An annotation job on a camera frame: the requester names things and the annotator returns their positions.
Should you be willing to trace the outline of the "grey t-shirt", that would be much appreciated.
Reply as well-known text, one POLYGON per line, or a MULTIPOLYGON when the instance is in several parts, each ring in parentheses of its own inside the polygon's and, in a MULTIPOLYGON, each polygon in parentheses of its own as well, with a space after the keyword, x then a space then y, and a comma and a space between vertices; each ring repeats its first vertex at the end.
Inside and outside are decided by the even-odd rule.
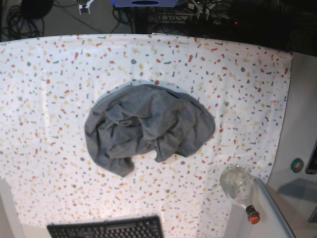
POLYGON ((85 122, 86 145, 101 168, 125 177, 132 157, 156 152, 155 161, 195 154, 215 132, 213 116, 186 93, 142 84, 100 97, 85 122))

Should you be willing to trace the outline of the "clear bottle with orange cap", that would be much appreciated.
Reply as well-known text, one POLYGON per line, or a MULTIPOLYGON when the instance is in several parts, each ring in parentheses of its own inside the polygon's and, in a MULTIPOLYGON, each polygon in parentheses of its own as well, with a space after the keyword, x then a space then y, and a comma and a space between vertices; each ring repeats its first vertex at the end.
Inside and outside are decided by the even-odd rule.
POLYGON ((252 203, 253 180, 243 167, 239 165, 226 167, 220 176, 220 185, 232 204, 244 209, 250 224, 255 225, 260 221, 260 214, 252 203))

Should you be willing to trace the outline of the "black keyboard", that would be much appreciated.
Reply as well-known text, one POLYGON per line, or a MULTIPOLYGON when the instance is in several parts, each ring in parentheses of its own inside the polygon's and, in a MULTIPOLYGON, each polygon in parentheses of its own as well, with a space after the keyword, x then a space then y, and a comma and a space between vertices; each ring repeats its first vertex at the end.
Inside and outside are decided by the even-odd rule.
POLYGON ((159 216, 95 223, 47 225, 52 238, 163 238, 159 216))

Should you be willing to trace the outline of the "black power strip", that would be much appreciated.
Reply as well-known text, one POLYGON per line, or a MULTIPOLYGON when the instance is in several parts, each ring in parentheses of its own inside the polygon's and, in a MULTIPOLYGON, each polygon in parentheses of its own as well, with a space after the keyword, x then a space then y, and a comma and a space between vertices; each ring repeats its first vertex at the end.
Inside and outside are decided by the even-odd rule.
POLYGON ((228 15, 219 14, 216 12, 192 14, 187 19, 193 24, 211 24, 216 26, 237 26, 238 20, 228 15))

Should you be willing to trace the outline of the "terrazzo pattern tablecloth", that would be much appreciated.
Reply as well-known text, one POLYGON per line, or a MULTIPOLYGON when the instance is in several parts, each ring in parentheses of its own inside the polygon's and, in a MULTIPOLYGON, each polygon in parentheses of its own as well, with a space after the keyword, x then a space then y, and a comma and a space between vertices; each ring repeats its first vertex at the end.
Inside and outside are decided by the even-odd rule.
POLYGON ((282 130, 292 54, 196 37, 72 35, 0 45, 0 177, 20 222, 85 222, 158 214, 167 238, 219 238, 231 202, 228 164, 268 181, 282 130), (84 123, 124 84, 184 92, 213 115, 216 131, 196 154, 133 159, 126 178, 90 158, 84 123))

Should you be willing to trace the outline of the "blue box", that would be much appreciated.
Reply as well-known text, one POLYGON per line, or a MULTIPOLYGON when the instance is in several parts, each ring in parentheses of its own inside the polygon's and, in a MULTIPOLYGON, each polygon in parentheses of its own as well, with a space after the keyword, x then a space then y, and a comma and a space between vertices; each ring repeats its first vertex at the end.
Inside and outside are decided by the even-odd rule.
POLYGON ((175 7, 183 4, 184 0, 111 0, 117 7, 175 7))

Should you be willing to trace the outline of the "green tape roll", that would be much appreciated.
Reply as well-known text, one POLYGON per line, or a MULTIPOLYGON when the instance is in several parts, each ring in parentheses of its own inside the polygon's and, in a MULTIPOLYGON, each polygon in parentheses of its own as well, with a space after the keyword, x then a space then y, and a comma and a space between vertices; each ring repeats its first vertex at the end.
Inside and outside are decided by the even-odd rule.
POLYGON ((303 160, 300 158, 296 158, 291 163, 290 168, 291 168, 292 172, 299 173, 303 169, 303 166, 304 166, 303 160))

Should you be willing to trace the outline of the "smartphone at right edge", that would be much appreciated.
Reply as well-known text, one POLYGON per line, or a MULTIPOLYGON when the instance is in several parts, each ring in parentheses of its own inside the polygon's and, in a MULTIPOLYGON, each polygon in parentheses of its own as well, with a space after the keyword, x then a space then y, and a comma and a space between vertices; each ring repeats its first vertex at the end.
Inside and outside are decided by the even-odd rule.
POLYGON ((317 143, 315 143, 313 147, 305 172, 306 174, 309 174, 309 175, 317 174, 317 143))

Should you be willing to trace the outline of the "grey metal rail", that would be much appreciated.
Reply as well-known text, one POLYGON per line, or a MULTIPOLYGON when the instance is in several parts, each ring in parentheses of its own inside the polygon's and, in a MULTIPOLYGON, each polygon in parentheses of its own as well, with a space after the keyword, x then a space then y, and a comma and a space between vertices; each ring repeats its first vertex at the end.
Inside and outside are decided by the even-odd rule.
POLYGON ((251 234, 257 238, 294 238, 295 235, 266 188, 265 183, 254 179, 253 205, 261 220, 252 226, 251 234))

